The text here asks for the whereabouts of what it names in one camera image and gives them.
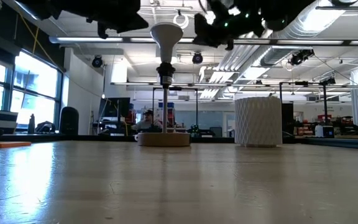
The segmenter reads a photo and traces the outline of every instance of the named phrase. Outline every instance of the cable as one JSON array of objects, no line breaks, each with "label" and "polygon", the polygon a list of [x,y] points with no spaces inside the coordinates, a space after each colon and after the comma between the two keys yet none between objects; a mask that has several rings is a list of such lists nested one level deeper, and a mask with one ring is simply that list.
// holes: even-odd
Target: cable
[{"label": "cable", "polygon": [[81,85],[79,85],[77,82],[73,81],[67,74],[65,74],[65,72],[63,70],[60,69],[60,67],[57,65],[57,63],[49,56],[49,54],[47,53],[47,51],[44,49],[44,47],[41,45],[41,43],[35,38],[34,33],[32,32],[31,28],[29,27],[28,23],[25,21],[20,9],[17,7],[17,5],[15,5],[16,7],[16,11],[19,13],[24,25],[26,26],[27,30],[30,32],[30,34],[32,35],[32,37],[35,39],[35,41],[37,42],[38,46],[41,48],[41,50],[44,52],[44,54],[48,57],[48,59],[52,62],[52,64],[54,64],[54,66],[57,68],[57,70],[59,70],[59,72],[61,72],[64,76],[66,76],[69,81],[73,82],[74,84],[76,84],[78,87],[80,87],[81,89],[87,91],[88,93],[91,93],[94,96],[100,97],[98,94],[95,94],[89,90],[87,90],[86,88],[82,87]]},{"label": "cable", "polygon": [[201,0],[198,0],[198,4],[200,5],[201,9],[203,10],[203,12],[207,13],[204,6],[203,6],[203,3],[201,3]]},{"label": "cable", "polygon": [[327,67],[329,67],[330,69],[332,69],[334,72],[340,74],[342,77],[344,77],[345,79],[349,80],[350,82],[358,85],[358,83],[356,83],[355,81],[351,80],[350,78],[347,78],[345,75],[343,75],[341,72],[337,71],[335,68],[332,68],[331,66],[329,66],[325,61],[321,60],[317,55],[314,55],[318,60],[320,60],[320,62],[323,62],[325,65],[327,65]]}]

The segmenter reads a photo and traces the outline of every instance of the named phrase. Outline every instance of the table surface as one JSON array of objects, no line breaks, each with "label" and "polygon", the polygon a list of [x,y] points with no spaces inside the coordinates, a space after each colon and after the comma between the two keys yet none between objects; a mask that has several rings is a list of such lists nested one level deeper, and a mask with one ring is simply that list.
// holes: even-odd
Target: table surface
[{"label": "table surface", "polygon": [[0,223],[358,223],[358,149],[0,149]]}]

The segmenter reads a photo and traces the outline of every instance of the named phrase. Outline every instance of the monitor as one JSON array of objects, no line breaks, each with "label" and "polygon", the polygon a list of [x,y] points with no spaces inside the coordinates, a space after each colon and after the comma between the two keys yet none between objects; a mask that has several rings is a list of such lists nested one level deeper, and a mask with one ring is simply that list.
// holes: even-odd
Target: monitor
[{"label": "monitor", "polygon": [[99,117],[118,117],[118,108],[121,116],[128,116],[130,102],[129,97],[100,99]]}]

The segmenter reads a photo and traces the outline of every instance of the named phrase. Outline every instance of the security camera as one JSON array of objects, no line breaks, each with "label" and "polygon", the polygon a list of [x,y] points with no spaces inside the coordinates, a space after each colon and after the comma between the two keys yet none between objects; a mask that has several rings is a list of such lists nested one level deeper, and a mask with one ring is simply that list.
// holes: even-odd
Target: security camera
[{"label": "security camera", "polygon": [[195,52],[193,56],[193,64],[201,64],[203,63],[203,56],[201,55],[201,52]]},{"label": "security camera", "polygon": [[103,60],[101,55],[95,55],[92,61],[92,66],[94,68],[100,68],[103,65]]}]

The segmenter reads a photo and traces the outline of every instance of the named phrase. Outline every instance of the bottle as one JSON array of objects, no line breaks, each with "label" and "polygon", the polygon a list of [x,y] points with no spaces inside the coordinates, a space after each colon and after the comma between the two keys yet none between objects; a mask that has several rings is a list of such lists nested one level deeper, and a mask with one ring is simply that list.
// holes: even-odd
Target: bottle
[{"label": "bottle", "polygon": [[35,117],[34,114],[31,114],[29,127],[27,128],[27,134],[34,134],[34,129],[35,129]]}]

